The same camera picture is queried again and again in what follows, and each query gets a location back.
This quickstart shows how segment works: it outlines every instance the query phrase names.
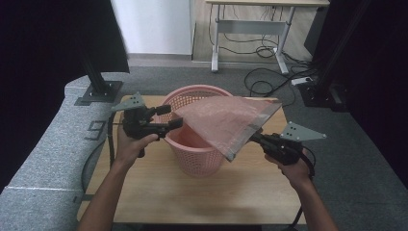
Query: white desk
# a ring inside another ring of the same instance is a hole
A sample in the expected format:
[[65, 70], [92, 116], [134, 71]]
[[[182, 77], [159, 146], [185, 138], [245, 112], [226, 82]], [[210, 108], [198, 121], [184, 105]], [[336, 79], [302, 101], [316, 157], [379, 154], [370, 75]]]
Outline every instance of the white desk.
[[[213, 45], [213, 57], [211, 70], [218, 71], [218, 33], [227, 34], [253, 34], [253, 35], [277, 35], [281, 36], [277, 47], [273, 48], [276, 60], [282, 74], [288, 74], [288, 68], [282, 56], [283, 46], [291, 28], [294, 10], [296, 7], [327, 7], [328, 0], [206, 0], [206, 3], [217, 5], [216, 16], [216, 40]], [[245, 5], [245, 6], [278, 6], [291, 7], [286, 21], [247, 21], [247, 20], [221, 20], [219, 8], [221, 5]]]

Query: pink fabric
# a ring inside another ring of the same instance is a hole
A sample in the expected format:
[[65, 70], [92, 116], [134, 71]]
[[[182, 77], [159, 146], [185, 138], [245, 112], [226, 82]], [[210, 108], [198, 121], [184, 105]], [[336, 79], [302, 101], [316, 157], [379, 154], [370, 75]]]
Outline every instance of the pink fabric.
[[187, 125], [179, 131], [179, 140], [190, 146], [200, 144], [197, 147], [207, 143], [231, 162], [280, 107], [280, 103], [238, 96], [204, 98], [174, 112]]

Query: plastic basket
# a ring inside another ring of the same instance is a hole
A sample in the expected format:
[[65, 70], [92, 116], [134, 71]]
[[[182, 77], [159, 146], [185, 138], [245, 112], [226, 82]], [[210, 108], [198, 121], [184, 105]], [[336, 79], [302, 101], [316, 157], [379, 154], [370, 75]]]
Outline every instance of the plastic basket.
[[[191, 85], [171, 92], [162, 105], [170, 105], [174, 112], [202, 98], [220, 95], [232, 96], [230, 92], [214, 86]], [[171, 119], [172, 114], [158, 116], [158, 122], [166, 123]], [[185, 146], [172, 137], [172, 132], [166, 135], [165, 141], [175, 153], [180, 168], [188, 175], [195, 177], [212, 175], [219, 170], [224, 161], [224, 156], [213, 147]]]

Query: wrist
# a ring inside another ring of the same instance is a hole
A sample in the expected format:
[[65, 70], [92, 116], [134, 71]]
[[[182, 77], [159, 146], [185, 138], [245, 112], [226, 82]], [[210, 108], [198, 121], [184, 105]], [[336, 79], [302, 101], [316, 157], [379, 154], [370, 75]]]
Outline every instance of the wrist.
[[313, 182], [309, 178], [298, 182], [291, 182], [291, 185], [297, 191], [297, 193], [307, 192], [315, 188]]
[[130, 167], [125, 165], [124, 163], [120, 162], [119, 160], [115, 160], [111, 167], [111, 172], [116, 174], [127, 174]]

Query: person's right hand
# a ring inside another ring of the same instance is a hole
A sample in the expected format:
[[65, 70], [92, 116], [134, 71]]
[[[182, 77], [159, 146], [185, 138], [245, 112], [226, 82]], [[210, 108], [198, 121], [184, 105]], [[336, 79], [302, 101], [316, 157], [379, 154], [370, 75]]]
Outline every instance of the person's right hand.
[[282, 165], [269, 155], [265, 155], [265, 159], [278, 165], [278, 168], [281, 169], [282, 173], [289, 179], [289, 182], [295, 190], [299, 189], [303, 184], [311, 182], [309, 178], [309, 168], [302, 159], [299, 159], [296, 164], [288, 166]]

